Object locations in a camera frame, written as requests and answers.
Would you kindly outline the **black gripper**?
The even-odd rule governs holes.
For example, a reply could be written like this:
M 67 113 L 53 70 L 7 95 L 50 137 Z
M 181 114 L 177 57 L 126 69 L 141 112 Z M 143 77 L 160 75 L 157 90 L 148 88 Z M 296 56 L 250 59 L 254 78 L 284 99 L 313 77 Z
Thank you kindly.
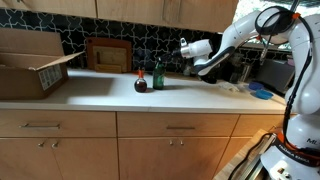
M 169 62 L 171 60 L 176 60 L 177 58 L 181 58 L 181 50 L 179 48 L 172 50 L 163 55 L 163 61 Z

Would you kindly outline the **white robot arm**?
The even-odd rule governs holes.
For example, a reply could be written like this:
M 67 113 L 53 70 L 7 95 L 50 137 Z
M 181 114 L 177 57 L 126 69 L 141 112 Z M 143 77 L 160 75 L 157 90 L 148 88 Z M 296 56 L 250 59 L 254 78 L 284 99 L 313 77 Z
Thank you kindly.
M 192 43 L 182 42 L 169 53 L 171 57 L 192 58 L 195 72 L 204 76 L 247 39 L 260 37 L 272 44 L 289 44 L 294 65 L 288 72 L 270 60 L 262 58 L 262 72 L 258 79 L 266 84 L 284 74 L 292 78 L 286 91 L 286 110 L 283 125 L 283 144 L 293 151 L 317 156 L 319 147 L 311 144 L 318 130 L 298 131 L 298 124 L 319 121 L 320 113 L 320 15 L 302 17 L 280 6 L 254 11 L 230 25 L 222 35 L 217 53 L 212 52 L 208 39 Z

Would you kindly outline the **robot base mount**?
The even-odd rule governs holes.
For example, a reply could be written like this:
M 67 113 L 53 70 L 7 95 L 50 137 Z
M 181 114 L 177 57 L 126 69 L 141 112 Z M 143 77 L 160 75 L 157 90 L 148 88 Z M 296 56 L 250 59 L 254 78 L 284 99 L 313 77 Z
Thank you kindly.
M 263 134 L 230 171 L 228 180 L 320 180 L 319 160 L 304 158 Z

